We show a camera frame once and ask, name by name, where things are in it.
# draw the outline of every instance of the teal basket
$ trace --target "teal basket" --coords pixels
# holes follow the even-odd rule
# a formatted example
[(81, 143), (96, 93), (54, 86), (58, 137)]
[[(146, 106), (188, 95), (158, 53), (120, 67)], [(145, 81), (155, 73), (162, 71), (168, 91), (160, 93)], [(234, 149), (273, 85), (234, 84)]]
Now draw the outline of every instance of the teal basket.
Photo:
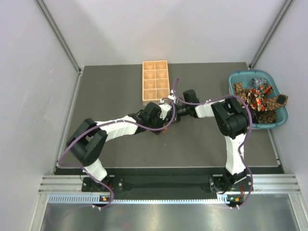
[[(232, 95), (234, 95), (234, 89), (232, 87), (233, 83), (243, 83), (243, 88), (246, 89), (248, 87), (248, 84), (252, 78), (264, 78), (266, 79), (267, 83), (272, 85), (274, 88), (274, 91), (271, 95), (269, 95), (269, 98), (275, 97), (279, 95), (279, 91), (275, 85), (274, 80), (272, 77), (260, 70), (251, 70), (251, 71), (236, 71), (232, 73), (229, 77), (229, 90)], [(253, 129), (271, 129), (278, 127), (282, 124), (284, 124), (288, 119), (288, 113), (285, 107), (281, 107), (276, 110), (277, 114), (277, 122), (273, 124), (252, 124)]]

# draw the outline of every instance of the wooden box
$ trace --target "wooden box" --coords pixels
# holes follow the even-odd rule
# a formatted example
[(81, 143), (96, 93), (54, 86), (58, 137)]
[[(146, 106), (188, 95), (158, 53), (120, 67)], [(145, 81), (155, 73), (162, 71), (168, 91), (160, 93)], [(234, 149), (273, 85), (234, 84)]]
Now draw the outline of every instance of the wooden box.
[(142, 103), (159, 103), (161, 98), (170, 93), (168, 63), (162, 61), (145, 61), (142, 63)]

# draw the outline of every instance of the robotic arm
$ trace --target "robotic arm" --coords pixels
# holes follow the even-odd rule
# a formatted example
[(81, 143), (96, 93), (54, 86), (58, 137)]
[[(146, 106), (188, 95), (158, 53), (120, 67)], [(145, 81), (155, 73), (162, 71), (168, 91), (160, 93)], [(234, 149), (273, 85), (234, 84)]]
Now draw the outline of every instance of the robotic arm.
[[(199, 103), (194, 90), (183, 93), (185, 102)], [(220, 132), (225, 136), (227, 146), (227, 163), (225, 174), (223, 175), (224, 186), (216, 186), (216, 189), (226, 191), (232, 185), (241, 182), (246, 178), (246, 168), (242, 163), (238, 153), (239, 146), (244, 141), (248, 127), (247, 112), (241, 107), (235, 98), (227, 98), (216, 103), (206, 103), (202, 105), (179, 104), (172, 94), (169, 95), (176, 107), (174, 121), (179, 122), (182, 116), (192, 116), (194, 118), (215, 117)], [(138, 125), (149, 128), (161, 128), (172, 119), (172, 106), (161, 100), (160, 104), (148, 103), (145, 109), (138, 113), (127, 115), (121, 119), (94, 122), (88, 118), (83, 121), (73, 136), (69, 139), (67, 146), (79, 137), (86, 130), (100, 124), (108, 124), (98, 128), (87, 136), (80, 139), (71, 149), (73, 155), (81, 162), (83, 167), (97, 180), (102, 181), (108, 174), (99, 160), (99, 155), (108, 140), (124, 136), (135, 135), (144, 132), (146, 129)]]

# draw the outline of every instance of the purple cable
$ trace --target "purple cable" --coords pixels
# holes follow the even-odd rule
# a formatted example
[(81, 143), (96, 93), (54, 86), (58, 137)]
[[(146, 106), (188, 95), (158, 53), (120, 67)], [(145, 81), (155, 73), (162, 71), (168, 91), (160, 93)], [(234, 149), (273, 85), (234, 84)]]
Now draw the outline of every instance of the purple cable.
[[(119, 119), (119, 120), (116, 120), (116, 121), (110, 121), (110, 122), (107, 122), (105, 124), (100, 124), (100, 125), (97, 125), (95, 127), (92, 127), (88, 130), (86, 130), (84, 133), (82, 133), (80, 136), (78, 136), (73, 142), (71, 142), (71, 144), (67, 147), (67, 149), (63, 152), (63, 154), (60, 156), (60, 158), (58, 159), (58, 164), (59, 166), (61, 167), (79, 167), (81, 168), (82, 170), (84, 170), (84, 172), (92, 179), (94, 180), (95, 182), (101, 184), (102, 186), (104, 186), (106, 189), (109, 190), (110, 194), (111, 194), (111, 198), (109, 200), (109, 203), (106, 204), (104, 207), (102, 207), (102, 209), (105, 209), (107, 208), (108, 206), (110, 206), (111, 202), (113, 201), (114, 197), (115, 197), (115, 193), (112, 191), (112, 189), (110, 187), (108, 187), (106, 184), (104, 184), (103, 182), (95, 179), (90, 173), (88, 173), (86, 171), (86, 169), (82, 166), (82, 165), (64, 165), (62, 164), (62, 160), (63, 158), (68, 154), (69, 150), (80, 140), (82, 139), (84, 136), (86, 136), (89, 132), (95, 130), (95, 129), (98, 129), (98, 128), (101, 128), (101, 127), (104, 127), (104, 126), (108, 126), (108, 125), (111, 125), (111, 124), (115, 124), (115, 123), (129, 123), (129, 124), (134, 124), (134, 125), (137, 125), (141, 128), (144, 128), (146, 130), (150, 130), (150, 131), (161, 131), (161, 130), (164, 130), (166, 129), (174, 120), (174, 116), (175, 116), (175, 105), (174, 103), (169, 99), (169, 98), (163, 98), (163, 100), (169, 100), (171, 102), (171, 105), (172, 105), (172, 117), (171, 117), (171, 120), (165, 125), (163, 126), (162, 128), (149, 128), (149, 127), (146, 127), (146, 126), (143, 126), (141, 124), (137, 124), (135, 122), (132, 122), (132, 121), (129, 121), (129, 120), (123, 120), (123, 119)], [(63, 218), (61, 218), (59, 221), (57, 222), (52, 222), (51, 221), (51, 218), (50, 218), (50, 213), (48, 214), (48, 221), (49, 223), (54, 226), (54, 225), (57, 225), (59, 224), (62, 220), (64, 220), (66, 217), (68, 217), (70, 214), (74, 213), (75, 211), (77, 211), (78, 209), (80, 208), (84, 208), (84, 207), (90, 207), (91, 205), (81, 205), (75, 209), (73, 209), (72, 211), (70, 211), (69, 213), (67, 213)]]
[(251, 117), (251, 114), (250, 114), (250, 110), (247, 106), (247, 104), (244, 102), (244, 100), (242, 100), (240, 97), (238, 97), (237, 95), (225, 95), (225, 96), (222, 96), (222, 97), (219, 97), (217, 99), (214, 99), (214, 100), (209, 100), (205, 103), (189, 103), (189, 102), (186, 102), (184, 100), (182, 100), (179, 96), (176, 95), (176, 88), (177, 88), (177, 85), (178, 85), (178, 82), (179, 82), (179, 78), (177, 77), (174, 82), (173, 82), (173, 86), (172, 86), (172, 90), (173, 90), (173, 95), (177, 98), (178, 101), (184, 103), (184, 104), (188, 104), (188, 105), (202, 105), (202, 104), (206, 104), (206, 103), (209, 103), (209, 102), (217, 102), (217, 101), (220, 101), (220, 100), (224, 100), (226, 98), (230, 98), (230, 97), (234, 97), (236, 98), (237, 100), (239, 100), (243, 106), (245, 107), (246, 111), (247, 111), (247, 114), (248, 114), (248, 117), (249, 117), (249, 129), (248, 129), (248, 132), (246, 133), (245, 135), (245, 139), (243, 141), (243, 143), (241, 143), (241, 145), (239, 146), (238, 148), (238, 152), (240, 154), (240, 157), (241, 157), (241, 160), (242, 160), (242, 163), (244, 164), (244, 166), (246, 167), (246, 169), (248, 170), (249, 174), (250, 174), (250, 178), (251, 178), (251, 185), (250, 185), (250, 189), (249, 189), (249, 192), (247, 194), (247, 197), (245, 198), (245, 200), (243, 201), (243, 203), (239, 206), (242, 207), (244, 204), (246, 204), (248, 198), (250, 197), (250, 194), (253, 190), (253, 185), (254, 185), (254, 179), (253, 179), (253, 176), (252, 176), (252, 172), (248, 166), (248, 164), (246, 163), (246, 161), (244, 160), (243, 156), (242, 156), (242, 152), (241, 152), (241, 147), (244, 146), (244, 144), (247, 142), (247, 140), (249, 139), (250, 137), (250, 134), (251, 134), (251, 130), (252, 130), (252, 117)]

